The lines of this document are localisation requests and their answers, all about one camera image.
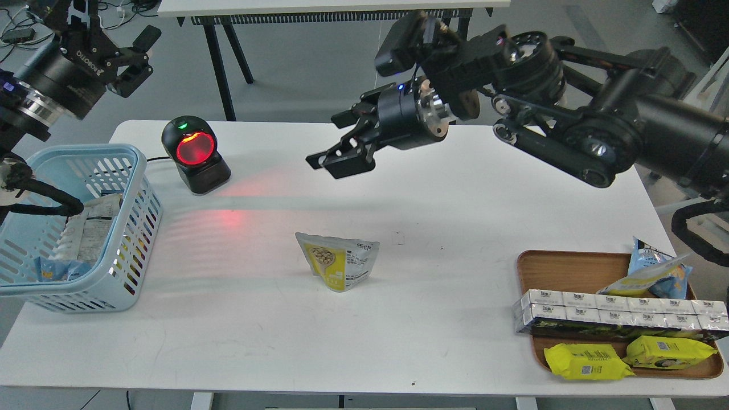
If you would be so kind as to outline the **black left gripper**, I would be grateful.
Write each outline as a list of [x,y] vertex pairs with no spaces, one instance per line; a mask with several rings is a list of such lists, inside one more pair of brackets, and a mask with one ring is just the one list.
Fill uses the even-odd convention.
[[428,79],[391,83],[381,88],[379,97],[362,98],[349,109],[331,115],[339,129],[374,128],[376,142],[367,135],[349,132],[325,151],[305,158],[313,169],[325,169],[341,179],[372,171],[374,155],[383,147],[411,150],[445,140],[450,110],[441,101]]

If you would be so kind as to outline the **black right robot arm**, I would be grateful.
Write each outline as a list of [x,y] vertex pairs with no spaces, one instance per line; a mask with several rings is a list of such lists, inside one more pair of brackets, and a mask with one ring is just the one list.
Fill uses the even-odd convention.
[[34,22],[52,31],[17,72],[2,71],[2,154],[25,135],[45,142],[63,115],[84,119],[107,91],[130,96],[150,75],[148,52],[161,36],[146,26],[129,47],[101,28],[96,1],[28,1]]

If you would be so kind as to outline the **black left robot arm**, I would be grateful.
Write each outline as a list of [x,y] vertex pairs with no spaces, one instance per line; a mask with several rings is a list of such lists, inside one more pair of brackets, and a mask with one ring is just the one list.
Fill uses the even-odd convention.
[[494,135],[594,187],[641,165],[704,198],[727,200],[727,119],[683,101],[695,77],[666,47],[627,55],[500,25],[464,39],[412,11],[391,26],[376,57],[382,77],[421,75],[362,93],[331,117],[348,128],[308,165],[333,178],[367,173],[385,147],[445,140],[457,120],[497,114]]

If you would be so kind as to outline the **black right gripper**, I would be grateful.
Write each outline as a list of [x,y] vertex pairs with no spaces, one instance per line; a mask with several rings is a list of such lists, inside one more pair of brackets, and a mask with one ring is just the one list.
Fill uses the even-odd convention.
[[33,120],[65,113],[82,120],[106,90],[127,98],[153,73],[148,52],[161,37],[157,27],[146,26],[132,46],[97,62],[83,46],[103,44],[99,1],[28,1],[27,14],[53,33],[16,72],[16,109]]

